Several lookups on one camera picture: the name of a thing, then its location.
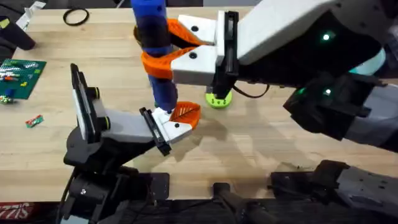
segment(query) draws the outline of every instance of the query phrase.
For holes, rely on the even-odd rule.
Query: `wooden table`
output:
[[[249,10],[230,9],[241,16]],[[174,8],[168,15],[215,19],[217,10]],[[70,63],[80,67],[91,86],[100,88],[108,108],[138,113],[143,106],[153,107],[141,50],[132,34],[131,9],[89,11],[90,20],[80,27],[63,23],[64,10],[37,12],[29,25],[36,48],[15,52],[16,59],[45,60],[47,66],[29,100],[0,106],[0,202],[60,199],[72,170],[62,161],[65,141],[76,126]],[[253,94],[265,88],[239,86]],[[243,197],[271,197],[266,190],[271,172],[313,170],[323,159],[398,177],[397,154],[311,134],[295,124],[282,107],[291,89],[272,87],[259,100],[234,93],[226,110],[211,109],[203,87],[179,85],[178,91],[180,100],[202,105],[197,129],[167,157],[153,149],[128,163],[141,172],[168,172],[170,198],[207,198],[212,183],[222,181]],[[38,114],[45,121],[27,129],[24,121]]]

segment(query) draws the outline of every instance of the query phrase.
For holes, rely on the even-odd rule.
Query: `blue cylinder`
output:
[[[167,25],[165,0],[131,0],[136,17],[142,50],[152,57],[161,57],[172,51]],[[177,89],[171,80],[159,79],[148,74],[155,102],[163,110],[170,111],[177,104]]]

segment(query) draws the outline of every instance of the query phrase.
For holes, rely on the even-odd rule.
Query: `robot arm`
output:
[[[148,73],[160,74],[168,59],[169,79],[211,86],[221,99],[237,81],[297,88],[284,108],[307,131],[395,150],[398,88],[348,71],[380,52],[396,5],[264,0],[241,20],[223,11],[217,20],[180,16],[169,29],[191,48],[143,62]]]

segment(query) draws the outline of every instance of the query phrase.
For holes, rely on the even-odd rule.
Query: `black mount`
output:
[[[80,117],[78,127],[69,134],[63,158],[66,165],[74,167],[66,189],[68,197],[60,207],[63,218],[68,220],[74,215],[98,223],[128,201],[167,199],[170,179],[167,173],[140,174],[135,168],[123,166],[155,146],[163,155],[171,150],[164,140],[156,137],[157,126],[150,110],[141,108],[140,112],[154,136],[151,141],[119,142],[104,138],[101,132],[110,129],[111,122],[108,117],[97,117],[93,100],[100,98],[100,91],[87,87],[84,74],[76,65],[71,64],[71,71]]]
[[[225,99],[238,79],[238,21],[238,12],[225,13],[224,60],[216,67],[213,80],[213,93],[217,99]]]
[[[363,104],[372,89],[381,85],[376,77],[324,73],[293,92],[284,108],[303,129],[340,141],[355,117],[363,118],[371,112]]]

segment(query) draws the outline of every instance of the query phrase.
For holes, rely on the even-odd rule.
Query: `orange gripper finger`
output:
[[[181,57],[185,53],[193,50],[194,47],[181,49],[172,52],[171,54],[164,55],[163,57],[155,58],[143,52],[141,55],[142,63],[144,64],[145,71],[156,78],[173,79],[172,60]]]
[[[191,124],[192,129],[195,129],[198,125],[200,116],[200,105],[181,101],[177,102],[169,121]]]
[[[197,37],[195,37],[189,30],[181,25],[177,19],[167,19],[167,24],[169,25],[169,32],[173,35],[176,35],[177,37],[193,45],[205,45],[204,42],[198,40]]]

